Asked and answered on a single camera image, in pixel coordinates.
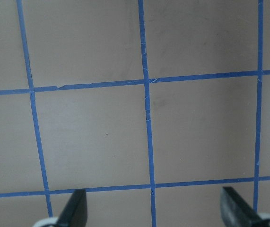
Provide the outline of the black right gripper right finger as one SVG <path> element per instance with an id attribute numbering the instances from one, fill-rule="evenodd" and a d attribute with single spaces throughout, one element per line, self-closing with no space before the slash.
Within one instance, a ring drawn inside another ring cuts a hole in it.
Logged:
<path id="1" fill-rule="evenodd" d="M 222 187 L 220 214 L 226 227 L 262 227 L 263 220 L 233 187 Z"/>

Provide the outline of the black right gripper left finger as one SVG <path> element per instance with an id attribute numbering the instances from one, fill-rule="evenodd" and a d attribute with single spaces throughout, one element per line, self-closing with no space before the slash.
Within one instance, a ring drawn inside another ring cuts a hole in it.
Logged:
<path id="1" fill-rule="evenodd" d="M 59 215 L 56 227 L 85 227 L 87 224 L 87 194 L 85 189 L 75 190 Z"/>

